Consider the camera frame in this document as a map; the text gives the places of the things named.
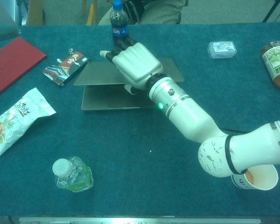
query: bottle label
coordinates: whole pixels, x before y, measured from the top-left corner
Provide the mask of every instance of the bottle label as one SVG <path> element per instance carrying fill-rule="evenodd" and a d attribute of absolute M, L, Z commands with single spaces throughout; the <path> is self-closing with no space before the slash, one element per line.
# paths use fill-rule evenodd
<path fill-rule="evenodd" d="M 262 58 L 271 78 L 274 80 L 274 78 L 280 75 L 280 46 L 269 49 L 263 54 Z"/>
<path fill-rule="evenodd" d="M 93 176 L 90 168 L 86 166 L 84 163 L 82 163 L 82 176 L 83 179 L 81 179 L 79 182 L 72 184 L 67 187 L 68 190 L 73 192 L 81 192 L 87 189 L 90 189 L 93 187 L 94 181 Z"/>
<path fill-rule="evenodd" d="M 125 38 L 128 34 L 127 26 L 118 27 L 118 26 L 113 26 L 112 25 L 112 31 L 113 31 L 113 35 L 116 38 Z"/>

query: small box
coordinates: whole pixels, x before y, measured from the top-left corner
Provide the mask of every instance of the small box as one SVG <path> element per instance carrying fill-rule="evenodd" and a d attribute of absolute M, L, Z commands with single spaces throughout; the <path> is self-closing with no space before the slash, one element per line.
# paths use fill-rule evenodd
<path fill-rule="evenodd" d="M 63 58 L 58 58 L 55 65 L 46 67 L 42 73 L 59 86 L 64 86 L 71 78 L 79 73 L 87 64 L 89 59 L 73 48 L 69 49 L 69 54 Z"/>
<path fill-rule="evenodd" d="M 208 52 L 211 58 L 232 58 L 237 49 L 232 41 L 210 42 Z"/>

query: table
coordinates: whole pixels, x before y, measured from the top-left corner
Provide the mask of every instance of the table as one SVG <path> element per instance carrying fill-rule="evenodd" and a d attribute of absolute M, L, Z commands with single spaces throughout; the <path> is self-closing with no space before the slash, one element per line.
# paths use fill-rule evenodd
<path fill-rule="evenodd" d="M 0 157 L 0 215 L 280 216 L 280 178 L 270 191 L 237 189 L 230 178 L 205 173 L 199 144 L 186 140 L 158 109 L 83 112 L 83 88 L 59 87 L 42 74 L 74 48 L 93 61 L 113 49 L 110 26 L 22 27 L 21 37 L 47 54 L 0 94 L 0 115 L 37 87 L 57 111 L 37 120 Z M 170 57 L 181 87 L 219 127 L 251 131 L 280 119 L 280 89 L 266 73 L 262 47 L 280 40 L 280 23 L 141 25 L 131 36 L 156 57 Z M 211 41 L 233 41 L 233 59 L 212 60 Z M 10 40 L 0 41 L 0 48 Z M 79 156 L 94 188 L 72 193 L 55 186 L 52 165 Z M 280 176 L 280 166 L 276 166 Z"/>

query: robot finger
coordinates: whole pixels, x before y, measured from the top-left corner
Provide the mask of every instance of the robot finger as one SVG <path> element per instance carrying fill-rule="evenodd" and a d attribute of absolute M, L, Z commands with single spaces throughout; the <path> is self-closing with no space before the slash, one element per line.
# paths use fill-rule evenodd
<path fill-rule="evenodd" d="M 135 41 L 135 40 L 133 40 L 132 38 L 127 38 L 127 39 L 125 39 L 124 40 L 124 43 L 126 44 L 126 45 L 129 45 L 129 46 L 134 46 L 137 42 Z"/>
<path fill-rule="evenodd" d="M 142 92 L 141 90 L 138 90 L 134 88 L 131 84 L 125 84 L 124 88 L 127 92 L 129 92 L 131 95 L 136 95 L 137 93 Z"/>
<path fill-rule="evenodd" d="M 123 40 L 120 40 L 119 41 L 119 47 L 122 49 L 122 50 L 126 50 L 128 47 L 130 47 L 130 43 L 125 43 Z"/>
<path fill-rule="evenodd" d="M 114 49 L 113 51 L 111 51 L 111 54 L 114 55 L 114 56 L 117 56 L 119 55 L 121 52 L 121 50 L 118 50 L 118 49 Z"/>
<path fill-rule="evenodd" d="M 112 60 L 115 57 L 115 55 L 112 54 L 110 51 L 101 50 L 99 54 L 113 64 Z"/>

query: small clear box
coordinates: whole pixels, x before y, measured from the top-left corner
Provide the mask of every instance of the small clear box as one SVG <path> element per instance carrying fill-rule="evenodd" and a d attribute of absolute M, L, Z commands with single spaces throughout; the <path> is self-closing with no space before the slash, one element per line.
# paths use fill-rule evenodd
<path fill-rule="evenodd" d="M 237 49 L 232 41 L 210 42 L 208 52 L 211 58 L 233 58 Z"/>

